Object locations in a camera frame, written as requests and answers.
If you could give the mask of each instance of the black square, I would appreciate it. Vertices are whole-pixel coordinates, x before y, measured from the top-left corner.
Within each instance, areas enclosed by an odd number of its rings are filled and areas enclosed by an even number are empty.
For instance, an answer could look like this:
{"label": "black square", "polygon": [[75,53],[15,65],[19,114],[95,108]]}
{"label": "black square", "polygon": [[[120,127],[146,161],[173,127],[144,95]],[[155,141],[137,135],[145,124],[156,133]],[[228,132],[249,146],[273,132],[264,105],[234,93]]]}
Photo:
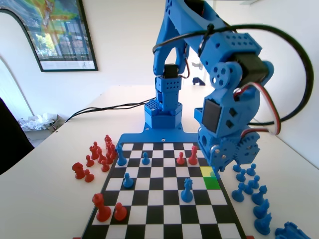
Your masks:
{"label": "black square", "polygon": [[203,239],[221,239],[218,224],[201,224],[199,226]]}
{"label": "black square", "polygon": [[235,223],[228,205],[213,205],[217,223]]}
{"label": "black square", "polygon": [[182,224],[199,224],[196,205],[180,205]]}
{"label": "black square", "polygon": [[126,229],[126,239],[144,239],[145,225],[128,225]]}
{"label": "black square", "polygon": [[176,178],[176,168],[164,167],[164,178]]}
{"label": "black square", "polygon": [[164,150],[164,158],[174,158],[174,150]]}
{"label": "black square", "polygon": [[117,221],[114,217],[114,214],[115,214],[115,209],[113,211],[113,216],[111,218],[111,222],[110,224],[113,224],[113,225],[126,225],[128,222],[129,222],[129,218],[130,218],[130,211],[131,211],[131,206],[123,206],[127,209],[128,213],[126,215],[126,217],[123,219],[123,221]]}
{"label": "black square", "polygon": [[203,177],[200,171],[200,167],[188,167],[190,177]]}
{"label": "black square", "polygon": [[194,190],[193,195],[196,205],[211,205],[207,190]]}
{"label": "black square", "polygon": [[163,190],[164,179],[163,178],[150,178],[150,190]]}
{"label": "black square", "polygon": [[113,168],[112,178],[124,178],[126,167],[124,168]]}
{"label": "black square", "polygon": [[150,178],[151,167],[139,168],[138,178]]}
{"label": "black square", "polygon": [[179,205],[178,190],[164,190],[164,205]]}
{"label": "black square", "polygon": [[146,224],[163,224],[164,206],[148,206]]}
{"label": "black square", "polygon": [[143,143],[134,143],[132,150],[143,150]]}
{"label": "black square", "polygon": [[128,168],[134,167],[138,168],[140,166],[140,158],[130,158],[128,162]]}
{"label": "black square", "polygon": [[183,229],[181,224],[164,225],[164,239],[183,238]]}
{"label": "black square", "polygon": [[184,150],[184,144],[182,143],[174,143],[174,150]]}
{"label": "black square", "polygon": [[152,167],[164,167],[164,159],[152,158]]}
{"label": "black square", "polygon": [[104,191],[104,205],[105,206],[114,206],[118,199],[120,191]]}
{"label": "black square", "polygon": [[153,150],[164,150],[164,144],[163,143],[154,143]]}
{"label": "black square", "polygon": [[145,206],[149,201],[148,190],[136,190],[133,195],[132,206]]}

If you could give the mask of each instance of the framed poster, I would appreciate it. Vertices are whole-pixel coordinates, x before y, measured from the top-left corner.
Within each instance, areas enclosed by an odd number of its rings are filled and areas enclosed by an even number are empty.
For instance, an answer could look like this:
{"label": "framed poster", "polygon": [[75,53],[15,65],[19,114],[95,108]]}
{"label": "framed poster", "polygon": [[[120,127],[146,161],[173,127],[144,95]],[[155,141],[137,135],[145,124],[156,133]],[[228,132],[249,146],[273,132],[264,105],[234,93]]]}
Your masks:
{"label": "framed poster", "polygon": [[1,12],[19,22],[42,72],[98,70],[81,0],[0,0]]}

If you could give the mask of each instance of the red chess piece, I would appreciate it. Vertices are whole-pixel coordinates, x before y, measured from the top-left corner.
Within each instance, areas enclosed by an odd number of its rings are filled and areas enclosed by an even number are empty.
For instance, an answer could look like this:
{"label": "red chess piece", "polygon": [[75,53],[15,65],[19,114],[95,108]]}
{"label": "red chess piece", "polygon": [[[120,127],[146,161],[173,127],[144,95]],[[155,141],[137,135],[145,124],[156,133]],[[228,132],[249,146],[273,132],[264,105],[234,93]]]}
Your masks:
{"label": "red chess piece", "polygon": [[197,147],[193,146],[191,148],[191,157],[188,159],[189,164],[191,164],[191,165],[197,164],[198,160],[197,160],[196,154],[197,154]]}
{"label": "red chess piece", "polygon": [[94,206],[98,208],[96,219],[100,222],[105,222],[111,215],[110,207],[104,206],[104,199],[101,193],[94,194],[92,198]]}
{"label": "red chess piece", "polygon": [[99,160],[98,163],[102,163],[102,160],[106,160],[106,157],[102,154],[101,148],[98,149]]}
{"label": "red chess piece", "polygon": [[115,205],[115,213],[114,213],[114,218],[117,220],[117,221],[123,221],[124,218],[126,217],[128,213],[128,210],[122,206],[121,203],[117,203]]}
{"label": "red chess piece", "polygon": [[73,164],[72,170],[75,172],[76,179],[82,179],[85,177],[85,175],[88,175],[90,173],[88,169],[83,170],[83,165],[81,163]]}
{"label": "red chess piece", "polygon": [[106,160],[102,160],[102,164],[103,164],[103,166],[102,166],[102,168],[101,168],[102,172],[107,172],[107,171],[110,170],[110,166],[107,165]]}
{"label": "red chess piece", "polygon": [[91,166],[93,166],[93,164],[94,164],[94,161],[90,158],[90,156],[89,155],[86,155],[86,160],[87,160],[87,162],[86,162],[86,166],[87,167],[91,167]]}
{"label": "red chess piece", "polygon": [[176,160],[176,163],[179,164],[179,165],[183,165],[185,164],[185,159],[183,158],[183,152],[180,152],[179,153],[179,158]]}
{"label": "red chess piece", "polygon": [[99,158],[99,154],[97,153],[97,147],[94,146],[90,146],[90,151],[91,151],[91,158],[92,159],[98,159]]}

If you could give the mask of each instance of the blue chess piece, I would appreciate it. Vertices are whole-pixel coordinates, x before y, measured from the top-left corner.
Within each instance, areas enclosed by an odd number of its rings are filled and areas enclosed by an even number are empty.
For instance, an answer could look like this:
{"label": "blue chess piece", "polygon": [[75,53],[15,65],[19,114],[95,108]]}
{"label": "blue chess piece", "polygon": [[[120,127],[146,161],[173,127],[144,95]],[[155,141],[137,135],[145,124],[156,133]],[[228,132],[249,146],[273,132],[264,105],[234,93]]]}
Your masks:
{"label": "blue chess piece", "polygon": [[259,192],[258,193],[254,193],[252,196],[251,196],[251,199],[253,200],[254,203],[256,203],[257,205],[262,205],[263,202],[265,201],[264,199],[264,194],[267,192],[267,187],[264,185],[264,186],[261,186],[259,188]]}
{"label": "blue chess piece", "polygon": [[148,165],[149,163],[150,163],[150,159],[148,158],[148,153],[144,152],[143,153],[142,164]]}
{"label": "blue chess piece", "polygon": [[260,180],[260,177],[258,175],[256,175],[253,180],[250,180],[250,181],[252,181],[254,183],[252,188],[254,188],[254,189],[259,188],[259,183],[258,183],[259,180]]}
{"label": "blue chess piece", "polygon": [[249,181],[249,182],[248,182],[248,185],[245,185],[245,190],[244,190],[244,192],[247,193],[247,194],[249,194],[249,195],[252,195],[253,192],[254,192],[254,190],[253,190],[253,188],[252,188],[253,184],[254,184],[254,182]]}
{"label": "blue chess piece", "polygon": [[234,190],[232,193],[231,193],[231,196],[233,197],[233,199],[236,201],[236,202],[239,202],[241,203],[245,198],[244,198],[244,195],[243,195],[243,190],[245,189],[245,184],[244,183],[240,183],[238,185],[238,190]]}
{"label": "blue chess piece", "polygon": [[240,170],[241,170],[240,165],[239,165],[239,164],[234,165],[234,166],[233,166],[233,170],[234,170],[235,172],[239,173]]}
{"label": "blue chess piece", "polygon": [[117,145],[116,146],[116,151],[119,155],[119,159],[118,159],[118,165],[119,166],[124,166],[127,162],[127,159],[123,156],[123,150],[122,150],[122,146],[121,145]]}
{"label": "blue chess piece", "polygon": [[256,164],[252,163],[250,168],[246,170],[246,173],[249,176],[255,176],[256,175],[255,168],[256,168]]}
{"label": "blue chess piece", "polygon": [[258,219],[262,219],[264,216],[266,216],[268,209],[269,202],[268,199],[266,199],[261,206],[255,206],[253,212]]}
{"label": "blue chess piece", "polygon": [[256,219],[254,226],[256,230],[262,235],[268,235],[270,233],[269,224],[272,219],[271,213],[267,214],[262,219]]}
{"label": "blue chess piece", "polygon": [[181,192],[180,197],[186,203],[189,203],[191,202],[191,200],[193,200],[193,194],[190,191],[192,184],[193,184],[193,180],[191,180],[190,178],[185,179],[185,183],[184,183],[185,189]]}
{"label": "blue chess piece", "polygon": [[239,182],[245,182],[246,180],[245,173],[246,173],[246,170],[242,169],[240,173],[236,175],[236,178]]}
{"label": "blue chess piece", "polygon": [[131,188],[132,186],[133,186],[133,179],[132,178],[130,178],[130,175],[129,175],[129,173],[125,173],[124,174],[124,178],[125,178],[125,180],[124,180],[124,182],[123,182],[123,186],[125,187],[125,188]]}

